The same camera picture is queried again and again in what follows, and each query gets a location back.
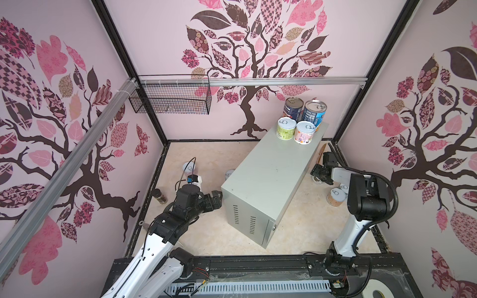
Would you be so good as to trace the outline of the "pink labelled can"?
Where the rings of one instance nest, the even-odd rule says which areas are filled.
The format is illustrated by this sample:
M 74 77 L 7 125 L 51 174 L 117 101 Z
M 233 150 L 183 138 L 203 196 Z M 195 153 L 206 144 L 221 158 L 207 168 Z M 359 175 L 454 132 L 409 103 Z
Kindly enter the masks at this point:
M 294 131 L 294 141 L 301 145 L 310 144 L 316 127 L 313 123 L 308 121 L 300 121 L 296 124 Z

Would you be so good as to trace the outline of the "green labelled small can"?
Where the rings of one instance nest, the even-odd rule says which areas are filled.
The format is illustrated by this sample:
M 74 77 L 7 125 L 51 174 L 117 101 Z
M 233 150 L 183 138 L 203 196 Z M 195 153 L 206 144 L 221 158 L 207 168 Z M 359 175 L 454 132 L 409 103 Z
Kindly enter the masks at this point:
M 294 137 L 297 122 L 289 117 L 282 117 L 277 123 L 277 137 L 280 140 L 291 140 Z

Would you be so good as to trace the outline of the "large blue labelled can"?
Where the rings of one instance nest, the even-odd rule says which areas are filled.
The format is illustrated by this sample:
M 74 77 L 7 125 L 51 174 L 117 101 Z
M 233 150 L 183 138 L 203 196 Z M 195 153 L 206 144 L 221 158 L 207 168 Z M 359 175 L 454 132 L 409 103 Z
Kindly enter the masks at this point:
M 313 123 L 316 131 L 318 131 L 326 110 L 326 103 L 318 99 L 312 99 L 304 104 L 301 120 Z

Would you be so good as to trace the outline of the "dark tomato can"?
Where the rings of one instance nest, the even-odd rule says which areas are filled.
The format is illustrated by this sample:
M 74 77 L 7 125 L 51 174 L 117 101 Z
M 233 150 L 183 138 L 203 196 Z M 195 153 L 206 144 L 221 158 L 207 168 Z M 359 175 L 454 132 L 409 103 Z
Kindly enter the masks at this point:
M 304 101 L 297 97 L 288 98 L 285 101 L 283 117 L 289 117 L 296 122 L 301 120 L 301 114 L 304 107 Z

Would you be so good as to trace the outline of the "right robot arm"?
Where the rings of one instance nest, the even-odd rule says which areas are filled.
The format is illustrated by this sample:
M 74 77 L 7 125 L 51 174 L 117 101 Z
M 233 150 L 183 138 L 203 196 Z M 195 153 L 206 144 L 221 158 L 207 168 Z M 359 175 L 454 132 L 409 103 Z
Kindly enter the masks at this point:
M 359 256 L 359 243 L 365 234 L 395 215 L 399 206 L 398 192 L 383 175 L 340 166 L 332 152 L 323 154 L 322 164 L 313 167 L 311 176 L 330 186 L 339 183 L 348 187 L 350 217 L 342 233 L 328 248 L 324 260 L 327 269 L 347 269 Z

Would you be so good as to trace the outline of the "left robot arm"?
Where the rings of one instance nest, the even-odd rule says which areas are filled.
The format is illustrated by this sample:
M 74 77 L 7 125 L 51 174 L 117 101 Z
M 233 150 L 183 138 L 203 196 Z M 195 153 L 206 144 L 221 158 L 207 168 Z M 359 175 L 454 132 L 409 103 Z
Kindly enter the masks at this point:
M 222 207 L 223 193 L 205 194 L 196 185 L 184 185 L 176 199 L 151 224 L 145 242 L 104 298 L 158 298 L 191 266 L 192 254 L 174 248 L 191 223 L 203 213 Z

